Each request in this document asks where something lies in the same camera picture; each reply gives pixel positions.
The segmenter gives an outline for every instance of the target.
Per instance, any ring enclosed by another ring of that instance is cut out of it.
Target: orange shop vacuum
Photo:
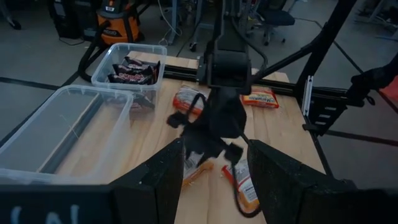
[[[115,43],[136,43],[144,40],[144,34],[139,30],[139,16],[150,6],[150,1],[138,12],[137,7],[143,0],[134,4],[129,0],[104,0],[98,10],[98,29],[80,60],[77,74],[84,80],[91,82],[91,76],[86,69],[104,52]]]

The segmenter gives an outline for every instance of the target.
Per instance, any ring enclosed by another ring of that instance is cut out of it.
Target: concrete floor
[[[297,18],[296,24],[279,28],[287,39],[285,44],[273,40],[270,46],[262,46],[260,32],[256,32],[252,40],[266,53],[269,64],[272,65],[309,43],[320,32],[320,25],[327,21],[335,5],[335,0],[298,2],[292,10],[292,15]],[[141,17],[141,30],[147,37],[145,43],[157,44],[168,28],[159,20],[157,7],[148,10]],[[336,42],[362,70],[384,65],[396,54],[398,44],[375,39],[375,35],[385,31],[378,26],[355,23],[355,11],[351,12]],[[45,7],[36,6],[13,14],[23,29],[12,30],[0,19],[0,77],[62,85],[76,71],[78,62],[90,43],[69,46],[60,42]],[[176,56],[192,29],[192,26],[183,27],[183,35],[168,47],[169,55]],[[196,58],[201,55],[210,36],[208,30],[200,32],[197,52],[190,52],[185,46],[179,57]],[[259,67],[261,58],[253,51],[250,56],[252,64]],[[287,73],[291,82],[296,82],[307,59],[308,57],[302,58],[284,67],[281,72]],[[89,74],[93,73],[100,60],[101,57],[88,69]],[[315,85],[348,88],[350,78],[358,73],[334,44],[315,76]],[[73,83],[89,85],[80,78]],[[52,93],[53,90],[0,83],[0,139],[7,136]],[[372,93],[372,96],[376,106],[366,104],[364,108],[349,108],[331,129],[398,141],[395,132],[398,114],[377,93]],[[337,179],[352,179],[360,188],[398,187],[395,175],[398,173],[398,148],[334,136],[323,136],[319,140]]]

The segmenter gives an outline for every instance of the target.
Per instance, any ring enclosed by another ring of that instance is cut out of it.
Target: plastic storage container
[[[157,82],[153,85],[110,83],[108,80],[108,75],[115,74],[112,65],[115,63],[127,65],[127,62],[124,59],[125,56],[136,58],[142,62],[151,63],[153,65],[160,61],[159,77]],[[149,111],[154,111],[157,104],[158,91],[162,85],[166,56],[167,49],[159,45],[125,43],[114,44],[108,50],[101,63],[98,65],[93,77],[91,78],[91,82],[97,87],[111,88],[116,90],[129,90],[135,93],[134,99],[136,99],[136,101],[132,107],[133,111],[143,111],[146,113]],[[146,100],[150,101],[150,108],[148,108],[147,105],[144,105],[145,108],[142,110],[141,102],[146,102]]]
[[[0,148],[0,184],[105,184],[129,139],[132,95],[57,90]]]

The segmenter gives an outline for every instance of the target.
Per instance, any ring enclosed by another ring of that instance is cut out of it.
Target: snack package
[[[143,111],[150,111],[155,109],[155,104],[151,102],[151,100],[148,98],[148,96],[140,94],[140,93],[135,93],[133,94],[133,103],[131,106],[131,111],[132,112],[143,112]]]
[[[113,64],[115,74],[108,75],[111,83],[125,83],[133,85],[153,85],[157,82],[160,62],[155,66],[143,64],[141,61],[125,57],[127,66]]]
[[[248,96],[241,96],[244,105],[260,106],[264,108],[278,108],[274,92],[269,88],[253,88]]]
[[[183,189],[196,180],[204,171],[213,169],[214,163],[211,161],[205,161],[197,167],[201,157],[202,155],[192,152],[190,157],[184,160],[184,173],[182,180]]]
[[[238,192],[240,202],[247,208],[248,211],[254,210],[259,206],[259,200],[251,182],[248,160],[243,159],[239,161],[236,166],[236,181],[238,183]],[[223,166],[221,169],[224,176],[233,184],[234,177],[232,175],[231,165]]]
[[[196,94],[202,93],[194,88],[191,88],[189,86],[183,85],[181,86],[181,89],[175,94],[173,98],[173,106],[176,107],[176,109],[186,111],[189,109],[193,98],[196,96]],[[192,113],[199,115],[201,111],[203,110],[203,101],[199,99],[194,106]]]

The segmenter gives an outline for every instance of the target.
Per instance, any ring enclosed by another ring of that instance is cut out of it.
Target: wooden tabletop
[[[142,61],[157,62],[158,56],[131,52],[131,57]],[[167,57],[168,65],[196,68],[197,61],[187,58]],[[275,72],[267,77],[270,80],[288,82],[286,74]],[[166,124],[167,117],[175,112],[172,105],[174,94],[182,85],[188,85],[209,92],[209,89],[195,83],[163,79],[159,91],[155,116],[152,120],[131,121],[131,133],[126,147],[118,149],[117,160],[113,163],[114,180],[146,161],[157,151],[177,138],[182,129],[173,129]],[[317,150],[308,132],[302,128],[305,122],[295,98],[277,95],[280,107],[264,109],[244,106],[248,115],[244,132],[249,139],[259,139],[272,147],[290,155],[304,164],[325,172]],[[244,147],[243,139],[229,139]],[[265,223],[262,214],[255,218],[242,217],[234,205],[232,186],[221,176],[221,168],[228,164],[223,156],[214,159],[214,169],[202,175],[191,186],[185,188],[178,203],[175,223],[178,224],[220,224],[220,223]]]

